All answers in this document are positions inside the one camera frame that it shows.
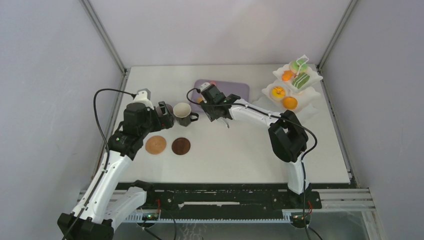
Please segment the white three tier stand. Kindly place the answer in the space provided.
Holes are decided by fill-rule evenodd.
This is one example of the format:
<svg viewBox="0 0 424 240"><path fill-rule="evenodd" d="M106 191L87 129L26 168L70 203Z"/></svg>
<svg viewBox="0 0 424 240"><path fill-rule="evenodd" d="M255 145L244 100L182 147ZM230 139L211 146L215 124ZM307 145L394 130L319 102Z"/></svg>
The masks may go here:
<svg viewBox="0 0 424 240"><path fill-rule="evenodd" d="M284 71L290 70L289 64L292 61L300 59L307 60L308 68L303 73L307 73L308 75L310 75L310 79L308 83L306 83L302 88L297 89L292 85L292 82L294 78L299 75L299 73L295 73L289 81L283 81L282 74L284 73ZM266 84L266 86L261 90L261 97L258 98L256 101L253 101L252 104L259 108L272 112L283 113L289 110L283 107L282 101L275 101L270 98L270 90L273 87L283 87L286 91L285 97L293 97L298 101L297 108L295 110L289 111L294 112L297 115L299 121L303 124L319 112L319 110L314 107L314 104L321 97L321 94L317 90L315 90L313 85L318 84L323 79L323 77L319 75L315 69L309 66L310 59L305 54L292 61L287 64L284 64L283 66L279 67L278 69L272 72L275 77L275 80Z"/></svg>

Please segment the dark wooden round coaster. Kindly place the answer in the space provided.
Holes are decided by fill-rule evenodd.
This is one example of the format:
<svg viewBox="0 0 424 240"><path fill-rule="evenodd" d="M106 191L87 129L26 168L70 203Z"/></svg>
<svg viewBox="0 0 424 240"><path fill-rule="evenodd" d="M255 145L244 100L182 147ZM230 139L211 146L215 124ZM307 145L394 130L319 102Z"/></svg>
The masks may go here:
<svg viewBox="0 0 424 240"><path fill-rule="evenodd" d="M182 156L187 154L191 149L191 142L185 137L175 139L171 145L174 154Z"/></svg>

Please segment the orange bear cookie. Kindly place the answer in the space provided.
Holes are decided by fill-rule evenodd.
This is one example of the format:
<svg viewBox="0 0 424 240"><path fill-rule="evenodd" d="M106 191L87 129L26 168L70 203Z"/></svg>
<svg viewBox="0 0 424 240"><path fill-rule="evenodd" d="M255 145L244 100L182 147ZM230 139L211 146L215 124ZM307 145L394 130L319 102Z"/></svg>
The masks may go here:
<svg viewBox="0 0 424 240"><path fill-rule="evenodd" d="M287 82L287 81L289 81L293 76L294 76L295 74L291 71L291 70L286 70L286 71L284 71L283 72L283 74L282 74L282 76L281 76L281 79L284 81L284 82Z"/></svg>

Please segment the orange egg tart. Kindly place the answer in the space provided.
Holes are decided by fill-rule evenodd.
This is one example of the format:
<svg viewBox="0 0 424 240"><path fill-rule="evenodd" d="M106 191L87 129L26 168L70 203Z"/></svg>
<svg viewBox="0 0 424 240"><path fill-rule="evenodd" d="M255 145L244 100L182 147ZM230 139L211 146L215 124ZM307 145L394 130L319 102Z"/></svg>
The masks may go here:
<svg viewBox="0 0 424 240"><path fill-rule="evenodd" d="M282 100L282 105L287 110L295 110L298 107L298 101L296 98L288 96Z"/></svg>

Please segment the purple mug black handle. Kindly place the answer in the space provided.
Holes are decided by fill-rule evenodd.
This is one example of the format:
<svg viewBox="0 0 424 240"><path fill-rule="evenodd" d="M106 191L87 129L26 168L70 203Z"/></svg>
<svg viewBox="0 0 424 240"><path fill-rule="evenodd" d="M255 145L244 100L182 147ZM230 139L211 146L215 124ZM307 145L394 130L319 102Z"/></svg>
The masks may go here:
<svg viewBox="0 0 424 240"><path fill-rule="evenodd" d="M171 115L173 115L174 114L174 112L173 112L173 107L170 105L170 104L165 104L165 106L166 106L166 109L167 109L167 111L171 114Z"/></svg>

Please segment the black mug white inside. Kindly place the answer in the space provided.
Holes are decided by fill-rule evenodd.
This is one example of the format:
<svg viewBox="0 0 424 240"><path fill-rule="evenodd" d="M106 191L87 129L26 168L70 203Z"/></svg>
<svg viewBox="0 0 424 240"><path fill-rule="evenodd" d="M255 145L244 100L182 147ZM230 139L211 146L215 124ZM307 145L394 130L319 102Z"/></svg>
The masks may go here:
<svg viewBox="0 0 424 240"><path fill-rule="evenodd" d="M199 120L199 114L192 112L191 106L184 102L180 102L173 107L173 115L183 127L188 127L192 122Z"/></svg>

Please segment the yellow frosted donut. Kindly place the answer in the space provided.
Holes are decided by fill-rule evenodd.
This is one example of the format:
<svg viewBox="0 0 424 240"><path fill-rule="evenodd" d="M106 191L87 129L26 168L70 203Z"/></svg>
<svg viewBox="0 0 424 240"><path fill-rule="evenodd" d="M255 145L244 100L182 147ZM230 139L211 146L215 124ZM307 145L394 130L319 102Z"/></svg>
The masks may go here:
<svg viewBox="0 0 424 240"><path fill-rule="evenodd" d="M275 86L270 90L269 97L277 102L281 102L286 97L286 90L281 86Z"/></svg>

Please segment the green striped cake slice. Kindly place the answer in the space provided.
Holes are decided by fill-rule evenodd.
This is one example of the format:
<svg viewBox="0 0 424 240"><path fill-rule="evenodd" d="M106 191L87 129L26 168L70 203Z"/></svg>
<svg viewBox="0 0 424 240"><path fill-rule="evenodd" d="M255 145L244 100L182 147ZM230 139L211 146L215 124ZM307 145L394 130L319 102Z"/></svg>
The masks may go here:
<svg viewBox="0 0 424 240"><path fill-rule="evenodd" d="M297 89L301 89L306 83L308 83L309 80L310 75L305 72L301 72L294 78L292 85Z"/></svg>

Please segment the steel white serving tongs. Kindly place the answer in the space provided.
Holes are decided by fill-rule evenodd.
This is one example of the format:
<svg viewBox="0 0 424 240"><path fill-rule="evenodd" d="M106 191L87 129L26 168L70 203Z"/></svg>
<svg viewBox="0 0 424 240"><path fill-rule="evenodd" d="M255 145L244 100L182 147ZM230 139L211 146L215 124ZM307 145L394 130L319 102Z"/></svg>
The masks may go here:
<svg viewBox="0 0 424 240"><path fill-rule="evenodd" d="M229 125L228 121L225 118L221 118L221 120L224 123L224 125L229 129L230 125Z"/></svg>

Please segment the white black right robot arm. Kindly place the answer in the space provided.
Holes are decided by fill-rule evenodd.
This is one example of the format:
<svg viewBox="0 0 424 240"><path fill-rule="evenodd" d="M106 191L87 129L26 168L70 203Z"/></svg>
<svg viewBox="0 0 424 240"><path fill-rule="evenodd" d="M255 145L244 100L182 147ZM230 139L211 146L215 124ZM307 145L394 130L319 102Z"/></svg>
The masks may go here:
<svg viewBox="0 0 424 240"><path fill-rule="evenodd" d="M196 92L202 100L198 105L210 121L227 119L264 127L274 155L287 164L289 203L302 208L309 201L310 182L303 163L308 153L310 131L301 125L291 110L275 112L248 103L238 95L225 95L215 85L205 83Z"/></svg>

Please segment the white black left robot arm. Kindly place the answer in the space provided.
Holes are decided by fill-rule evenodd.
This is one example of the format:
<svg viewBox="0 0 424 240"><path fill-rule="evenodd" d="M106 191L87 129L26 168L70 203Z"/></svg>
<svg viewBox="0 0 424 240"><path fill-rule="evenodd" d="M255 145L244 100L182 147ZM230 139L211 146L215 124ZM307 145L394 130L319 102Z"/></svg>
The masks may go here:
<svg viewBox="0 0 424 240"><path fill-rule="evenodd" d="M65 240L111 240L116 229L138 207L153 207L157 196L148 183L136 181L115 203L110 199L121 175L133 162L150 133L172 128L173 114L164 101L157 107L132 102L123 121L107 142L107 150L87 191L71 213L62 213L57 225Z"/></svg>

